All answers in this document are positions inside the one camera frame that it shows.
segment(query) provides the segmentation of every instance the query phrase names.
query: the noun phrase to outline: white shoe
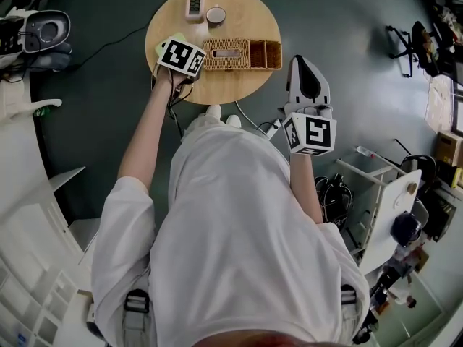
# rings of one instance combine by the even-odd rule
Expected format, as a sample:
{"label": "white shoe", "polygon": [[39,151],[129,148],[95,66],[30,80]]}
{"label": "white shoe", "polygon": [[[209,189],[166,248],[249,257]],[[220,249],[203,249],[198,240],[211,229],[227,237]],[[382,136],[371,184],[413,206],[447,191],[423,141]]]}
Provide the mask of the white shoe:
{"label": "white shoe", "polygon": [[229,118],[227,118],[225,124],[241,129],[241,120],[236,114],[232,114]]}
{"label": "white shoe", "polygon": [[205,113],[212,117],[220,119],[222,117],[222,108],[218,104],[214,106],[209,106],[208,110]]}

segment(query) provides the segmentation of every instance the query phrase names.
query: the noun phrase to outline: dark gray floor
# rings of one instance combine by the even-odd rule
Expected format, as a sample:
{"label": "dark gray floor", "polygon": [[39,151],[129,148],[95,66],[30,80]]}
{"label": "dark gray floor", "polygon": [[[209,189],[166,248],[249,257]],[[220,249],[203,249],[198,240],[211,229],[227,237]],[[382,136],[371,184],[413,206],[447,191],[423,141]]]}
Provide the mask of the dark gray floor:
{"label": "dark gray floor", "polygon": [[[102,44],[123,37],[147,22],[162,0],[54,0],[72,20],[69,42],[75,62]],[[316,172],[326,174],[334,158],[352,154],[355,145],[379,150],[400,160],[398,137],[416,153],[429,152],[433,131],[424,120],[428,83],[415,67],[415,76],[401,76],[398,61],[387,53],[396,38],[386,25],[411,30],[416,20],[429,21],[420,0],[262,0],[275,16],[284,49],[284,67],[240,105],[256,123],[278,116],[286,101],[286,71],[295,54],[311,60],[331,87],[338,120],[336,149],[315,159]],[[406,61],[400,62],[407,69]],[[64,186],[63,194],[76,218],[101,214],[106,195],[116,180],[124,149],[150,93],[145,60],[145,31],[106,48],[73,74],[54,74],[41,87],[42,98],[61,98],[63,106],[42,120],[46,149],[55,172],[87,168]],[[205,107],[189,103],[177,108],[184,126]],[[236,113],[233,104],[225,114]],[[272,140],[282,152],[282,132]],[[169,119],[161,135],[156,175],[150,194],[158,223],[166,214],[166,192],[178,132]]]}

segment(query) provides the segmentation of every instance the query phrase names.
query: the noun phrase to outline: round wooden table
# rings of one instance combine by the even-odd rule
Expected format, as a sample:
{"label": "round wooden table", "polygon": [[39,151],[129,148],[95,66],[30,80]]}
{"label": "round wooden table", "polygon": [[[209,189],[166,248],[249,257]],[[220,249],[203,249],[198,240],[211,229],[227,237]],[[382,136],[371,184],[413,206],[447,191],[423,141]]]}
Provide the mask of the round wooden table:
{"label": "round wooden table", "polygon": [[[145,52],[151,71],[158,61],[156,46],[177,32],[188,42],[203,47],[208,38],[249,38],[280,41],[275,18],[261,0],[205,0],[205,12],[216,4],[226,10],[225,22],[218,28],[185,19],[187,0],[168,0],[156,12],[146,33]],[[272,71],[206,71],[201,70],[192,93],[186,100],[196,104],[231,103],[255,92],[272,75]],[[186,86],[182,96],[190,91]]]}

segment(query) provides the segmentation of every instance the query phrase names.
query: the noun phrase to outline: woven storage box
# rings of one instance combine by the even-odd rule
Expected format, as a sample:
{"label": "woven storage box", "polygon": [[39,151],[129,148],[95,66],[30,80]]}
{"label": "woven storage box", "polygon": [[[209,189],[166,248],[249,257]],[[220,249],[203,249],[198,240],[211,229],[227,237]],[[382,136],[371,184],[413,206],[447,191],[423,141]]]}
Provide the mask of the woven storage box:
{"label": "woven storage box", "polygon": [[278,41],[248,40],[246,38],[211,38],[203,43],[206,52],[204,69],[230,71],[233,69],[281,69],[281,44]]}

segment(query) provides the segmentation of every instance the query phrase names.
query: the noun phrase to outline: digital display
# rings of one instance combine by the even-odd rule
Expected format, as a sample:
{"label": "digital display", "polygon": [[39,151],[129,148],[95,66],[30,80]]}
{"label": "digital display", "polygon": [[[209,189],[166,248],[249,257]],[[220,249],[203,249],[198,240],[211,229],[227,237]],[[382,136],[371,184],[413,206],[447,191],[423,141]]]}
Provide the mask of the digital display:
{"label": "digital display", "polygon": [[199,14],[201,8],[201,0],[190,0],[190,14]]}

